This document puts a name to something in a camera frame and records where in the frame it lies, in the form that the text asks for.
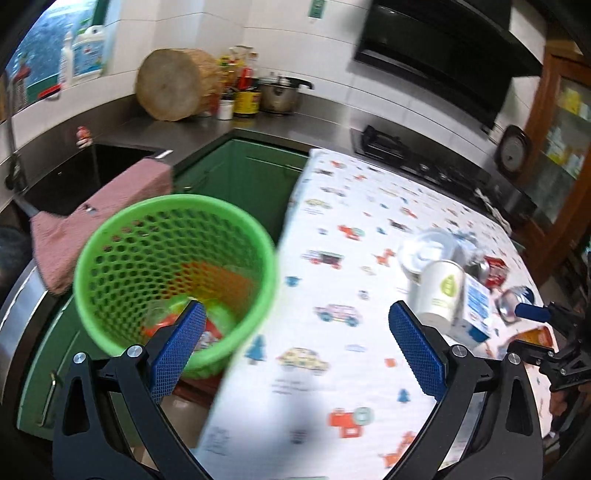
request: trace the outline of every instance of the paper cup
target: paper cup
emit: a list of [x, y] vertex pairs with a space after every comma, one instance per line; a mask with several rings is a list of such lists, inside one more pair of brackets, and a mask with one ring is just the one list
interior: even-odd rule
[[464, 270], [450, 260], [438, 260], [421, 274], [415, 314], [423, 325], [448, 335], [464, 286]]

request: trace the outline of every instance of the wooden cabinet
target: wooden cabinet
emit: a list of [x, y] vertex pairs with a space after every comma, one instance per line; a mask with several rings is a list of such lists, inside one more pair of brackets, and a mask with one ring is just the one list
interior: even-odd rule
[[547, 49], [525, 131], [532, 152], [517, 185], [537, 210], [517, 237], [540, 285], [591, 223], [591, 67], [582, 56]]

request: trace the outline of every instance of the glass cabinet door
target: glass cabinet door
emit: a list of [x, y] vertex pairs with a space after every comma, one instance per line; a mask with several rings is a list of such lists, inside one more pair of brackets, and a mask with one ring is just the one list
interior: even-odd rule
[[537, 205], [533, 221], [547, 233], [583, 168], [591, 143], [591, 89], [562, 78], [551, 127], [523, 190]]

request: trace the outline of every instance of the detergent bottle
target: detergent bottle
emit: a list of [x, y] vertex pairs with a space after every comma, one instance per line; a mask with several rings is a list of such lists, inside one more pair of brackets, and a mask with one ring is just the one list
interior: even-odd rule
[[103, 70], [105, 30], [102, 25], [93, 25], [79, 34], [72, 45], [74, 68], [72, 85], [98, 78]]
[[64, 37], [64, 46], [61, 48], [60, 76], [58, 83], [62, 90], [72, 86], [72, 67], [74, 63], [72, 52], [72, 32], [68, 30]]

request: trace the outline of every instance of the green cabinet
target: green cabinet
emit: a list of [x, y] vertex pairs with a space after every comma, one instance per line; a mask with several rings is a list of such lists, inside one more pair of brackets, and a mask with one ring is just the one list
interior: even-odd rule
[[[17, 427], [47, 440], [53, 438], [56, 407], [72, 358], [86, 352], [93, 359], [106, 358], [88, 337], [80, 322], [74, 297], [66, 301], [51, 321], [25, 381], [18, 408]], [[140, 445], [139, 436], [120, 394], [113, 405], [131, 446]]]
[[244, 140], [231, 140], [181, 173], [175, 192], [226, 200], [250, 213], [275, 243], [305, 155]]
[[182, 172], [174, 182], [174, 191], [230, 202], [231, 162], [232, 142], [227, 142]]
[[[306, 155], [231, 140], [179, 174], [174, 191], [237, 205], [256, 218], [277, 243], [291, 192], [306, 161]], [[81, 351], [92, 358], [106, 356], [86, 334], [70, 297], [51, 320], [31, 364], [18, 411], [19, 429], [52, 438], [63, 380], [72, 357]], [[113, 403], [128, 441], [137, 445], [139, 439], [122, 397], [116, 395]]]

